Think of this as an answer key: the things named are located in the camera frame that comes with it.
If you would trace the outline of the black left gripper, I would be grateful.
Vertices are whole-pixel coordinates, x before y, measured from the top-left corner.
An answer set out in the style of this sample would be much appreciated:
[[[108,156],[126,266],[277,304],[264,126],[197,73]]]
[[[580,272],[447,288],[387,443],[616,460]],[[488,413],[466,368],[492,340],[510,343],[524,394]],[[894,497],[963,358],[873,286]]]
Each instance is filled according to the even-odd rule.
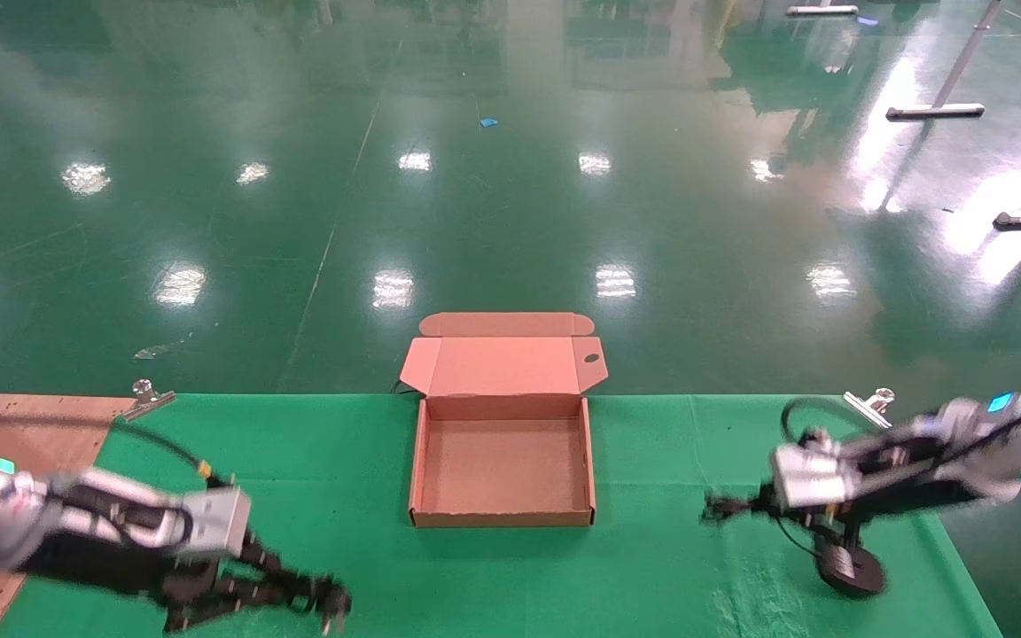
[[[252,532],[244,538],[238,561],[258,570],[260,580],[223,573],[218,560],[175,562],[155,597],[166,611],[163,634],[185,633],[226,615],[262,607],[284,607],[299,615],[352,610],[352,595],[336,578],[287,568]]]

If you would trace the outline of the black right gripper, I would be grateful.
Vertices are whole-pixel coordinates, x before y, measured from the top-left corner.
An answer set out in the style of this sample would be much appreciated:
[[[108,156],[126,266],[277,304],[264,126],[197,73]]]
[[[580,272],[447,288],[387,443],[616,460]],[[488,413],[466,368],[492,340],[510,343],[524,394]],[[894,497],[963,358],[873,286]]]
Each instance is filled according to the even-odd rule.
[[[856,530],[876,517],[904,516],[916,511],[945,508],[979,500],[959,480],[936,480],[891,487],[872,496],[856,498],[834,509],[828,506],[803,506],[783,509],[776,488],[766,482],[753,497],[704,494],[704,514],[713,514],[714,525],[726,525],[737,518],[786,518],[812,532],[838,533]]]

